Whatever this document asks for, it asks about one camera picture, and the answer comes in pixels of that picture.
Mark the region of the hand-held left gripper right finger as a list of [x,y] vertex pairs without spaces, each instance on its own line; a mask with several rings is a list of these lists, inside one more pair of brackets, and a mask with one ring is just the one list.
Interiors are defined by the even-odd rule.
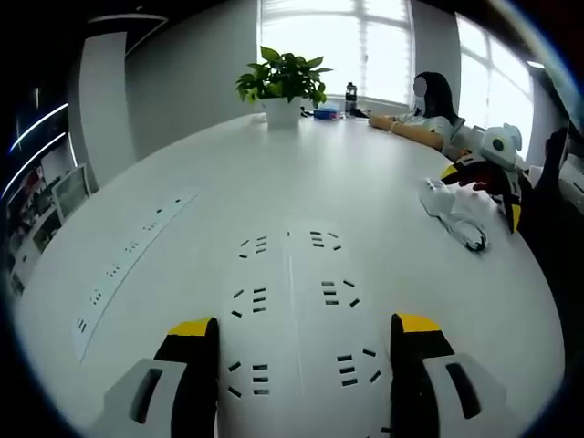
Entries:
[[431,319],[391,317],[390,363],[394,437],[509,435],[504,386]]

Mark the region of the person's right hand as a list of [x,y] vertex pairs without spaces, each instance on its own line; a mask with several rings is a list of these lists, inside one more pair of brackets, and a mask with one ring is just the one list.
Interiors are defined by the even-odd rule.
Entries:
[[474,191],[484,191],[489,194],[501,194],[506,188],[506,180],[497,166],[486,164],[465,169],[458,184],[462,187],[470,185]]

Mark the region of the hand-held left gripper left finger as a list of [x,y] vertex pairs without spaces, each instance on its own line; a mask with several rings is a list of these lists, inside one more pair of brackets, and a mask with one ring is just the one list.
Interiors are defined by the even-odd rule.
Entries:
[[106,391],[87,437],[213,437],[218,369],[217,319],[175,326]]

